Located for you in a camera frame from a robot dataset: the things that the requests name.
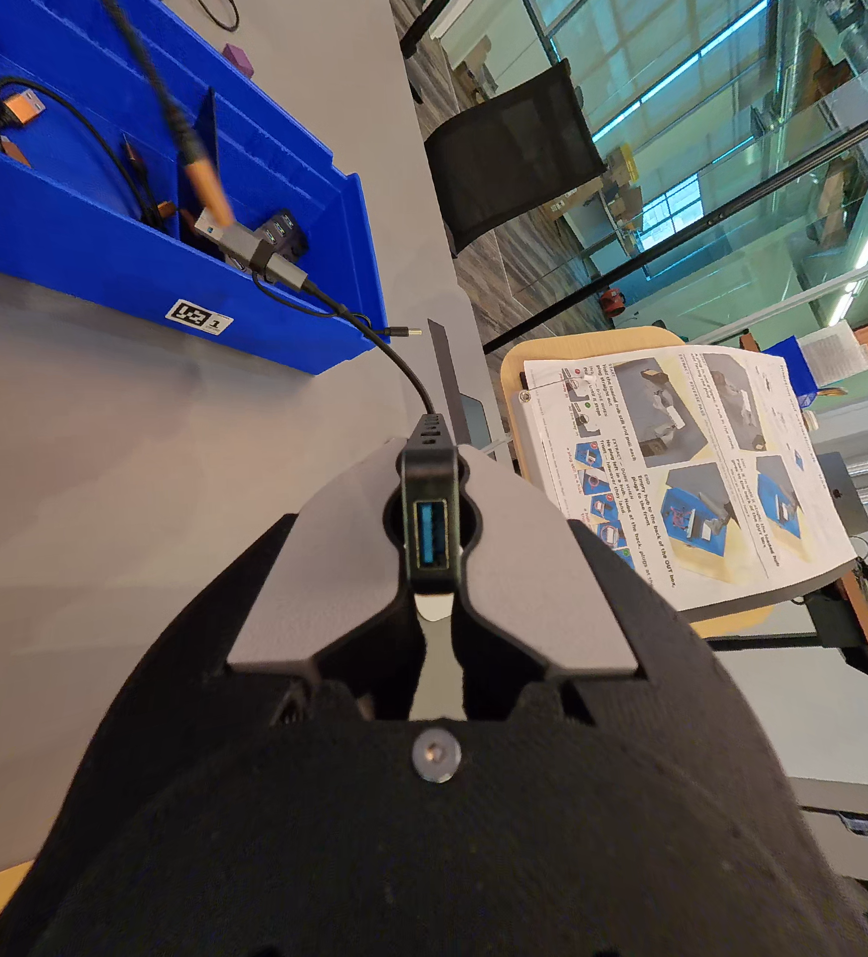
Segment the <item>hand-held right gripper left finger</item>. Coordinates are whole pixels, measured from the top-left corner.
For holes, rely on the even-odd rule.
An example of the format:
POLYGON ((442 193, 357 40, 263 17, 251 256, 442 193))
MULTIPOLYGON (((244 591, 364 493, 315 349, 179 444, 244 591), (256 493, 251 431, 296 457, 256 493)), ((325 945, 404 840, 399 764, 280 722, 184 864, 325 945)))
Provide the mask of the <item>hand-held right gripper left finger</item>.
POLYGON ((425 637, 388 520, 405 443, 389 440, 302 507, 228 653, 233 671, 342 682, 375 718, 409 717, 425 637))

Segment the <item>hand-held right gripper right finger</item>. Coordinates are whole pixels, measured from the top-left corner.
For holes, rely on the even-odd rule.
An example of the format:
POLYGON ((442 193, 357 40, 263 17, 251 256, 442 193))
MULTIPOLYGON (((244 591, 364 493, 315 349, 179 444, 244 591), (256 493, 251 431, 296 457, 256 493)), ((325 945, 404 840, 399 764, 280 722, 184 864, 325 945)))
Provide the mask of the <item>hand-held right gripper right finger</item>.
POLYGON ((459 458, 470 536, 451 644, 465 718, 505 720, 536 682, 636 676, 640 664, 563 514, 472 446, 459 458))

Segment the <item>slim dark grey usb hub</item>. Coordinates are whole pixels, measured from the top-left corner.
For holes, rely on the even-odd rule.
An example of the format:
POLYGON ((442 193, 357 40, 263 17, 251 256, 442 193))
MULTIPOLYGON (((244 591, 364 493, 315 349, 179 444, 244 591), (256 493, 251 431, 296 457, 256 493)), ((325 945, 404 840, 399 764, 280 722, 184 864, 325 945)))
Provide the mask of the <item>slim dark grey usb hub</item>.
POLYGON ((411 590, 454 594, 461 580, 461 465, 441 414, 420 417, 397 462, 411 590))

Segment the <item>silver multi-port usb hub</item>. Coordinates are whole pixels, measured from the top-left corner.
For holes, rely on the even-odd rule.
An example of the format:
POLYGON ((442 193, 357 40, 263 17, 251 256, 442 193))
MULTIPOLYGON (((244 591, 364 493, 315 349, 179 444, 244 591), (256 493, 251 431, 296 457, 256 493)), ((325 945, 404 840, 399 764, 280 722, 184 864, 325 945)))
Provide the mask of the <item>silver multi-port usb hub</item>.
POLYGON ((193 230, 260 280, 280 283, 296 292, 306 289, 308 275, 303 270, 281 256, 273 242, 238 222, 221 226, 209 209, 203 209, 193 223, 193 230))

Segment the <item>blue plastic bin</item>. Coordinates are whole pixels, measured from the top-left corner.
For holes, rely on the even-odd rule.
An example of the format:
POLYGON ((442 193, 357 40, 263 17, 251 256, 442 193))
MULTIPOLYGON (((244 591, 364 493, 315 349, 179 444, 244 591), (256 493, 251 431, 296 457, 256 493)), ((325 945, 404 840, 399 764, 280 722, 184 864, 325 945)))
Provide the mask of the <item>blue plastic bin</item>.
POLYGON ((811 371, 799 340, 790 336, 764 350, 764 353, 783 360, 787 376, 799 407, 805 410, 818 397, 820 387, 811 371))
MULTIPOLYGON (((356 174, 161 2, 122 2, 158 73, 207 147, 240 223, 278 210, 308 240, 299 267, 376 330, 387 315, 356 174)), ((0 79, 51 88, 122 157, 146 162, 155 198, 189 207, 190 188, 148 81, 101 2, 0 2, 0 79)), ((313 375, 372 344, 343 319, 274 303, 211 243, 159 232, 87 129, 47 98, 0 153, 0 273, 313 375)))

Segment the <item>plywood board stand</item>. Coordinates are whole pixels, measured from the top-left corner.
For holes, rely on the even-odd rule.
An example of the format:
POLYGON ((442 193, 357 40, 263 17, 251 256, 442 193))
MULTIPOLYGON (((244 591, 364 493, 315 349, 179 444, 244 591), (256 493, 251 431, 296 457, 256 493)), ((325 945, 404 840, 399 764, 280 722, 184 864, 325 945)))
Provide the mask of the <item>plywood board stand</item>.
MULTIPOLYGON (((522 477, 540 487, 537 454, 525 432, 526 418, 522 412, 520 392, 523 390, 520 374, 527 361, 556 361, 567 365, 595 362, 600 357, 619 353, 655 351, 660 348, 684 347, 684 342, 673 332, 652 326, 608 331, 592 331, 558 337, 528 339, 515 344, 505 355, 501 365, 500 383, 515 456, 522 477)), ((738 634, 765 622, 775 605, 782 602, 771 594, 683 612, 702 638, 721 638, 738 634)))

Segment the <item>printed instruction sheet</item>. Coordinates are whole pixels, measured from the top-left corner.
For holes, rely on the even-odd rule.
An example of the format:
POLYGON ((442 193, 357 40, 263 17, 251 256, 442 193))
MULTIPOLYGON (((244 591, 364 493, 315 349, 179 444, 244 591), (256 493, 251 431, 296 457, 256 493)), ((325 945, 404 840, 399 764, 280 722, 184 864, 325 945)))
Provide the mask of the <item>printed instruction sheet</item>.
POLYGON ((685 344, 520 379, 538 488, 679 613, 856 568, 781 359, 685 344))

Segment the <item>thin grey panel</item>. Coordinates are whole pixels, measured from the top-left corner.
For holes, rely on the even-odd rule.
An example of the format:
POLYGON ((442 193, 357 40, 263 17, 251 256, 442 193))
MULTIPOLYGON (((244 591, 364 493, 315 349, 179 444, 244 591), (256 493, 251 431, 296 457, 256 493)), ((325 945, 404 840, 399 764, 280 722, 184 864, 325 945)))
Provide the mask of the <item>thin grey panel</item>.
POLYGON ((471 444, 472 437, 468 426, 462 393, 459 386, 448 336, 443 325, 428 319, 428 329, 440 374, 447 414, 457 444, 471 444))

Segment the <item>grey laptop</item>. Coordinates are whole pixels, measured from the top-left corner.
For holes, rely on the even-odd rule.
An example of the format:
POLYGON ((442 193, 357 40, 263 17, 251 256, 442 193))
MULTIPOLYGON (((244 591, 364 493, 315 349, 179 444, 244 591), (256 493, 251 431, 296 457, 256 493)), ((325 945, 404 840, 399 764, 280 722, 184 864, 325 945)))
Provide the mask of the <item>grey laptop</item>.
POLYGON ((867 533, 868 512, 842 455, 838 452, 823 453, 818 455, 818 461, 847 535, 854 537, 867 533))

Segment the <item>white paper sheet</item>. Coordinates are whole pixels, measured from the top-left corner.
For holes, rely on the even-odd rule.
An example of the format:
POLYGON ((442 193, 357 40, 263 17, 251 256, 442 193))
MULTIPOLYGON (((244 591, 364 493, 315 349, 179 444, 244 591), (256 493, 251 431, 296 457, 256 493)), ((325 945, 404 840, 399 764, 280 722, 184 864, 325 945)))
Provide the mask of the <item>white paper sheet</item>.
POLYGON ((820 388, 868 371, 868 347, 844 322, 799 337, 798 344, 820 388))

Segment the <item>black mesh chair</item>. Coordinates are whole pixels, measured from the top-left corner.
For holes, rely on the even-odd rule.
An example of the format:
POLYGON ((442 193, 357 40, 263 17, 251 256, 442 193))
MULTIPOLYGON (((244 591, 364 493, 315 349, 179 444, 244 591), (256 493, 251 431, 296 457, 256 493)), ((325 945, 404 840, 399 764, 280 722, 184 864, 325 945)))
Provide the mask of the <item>black mesh chair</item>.
POLYGON ((485 233, 608 168, 576 96, 567 58, 453 116, 424 146, 453 257, 485 233))

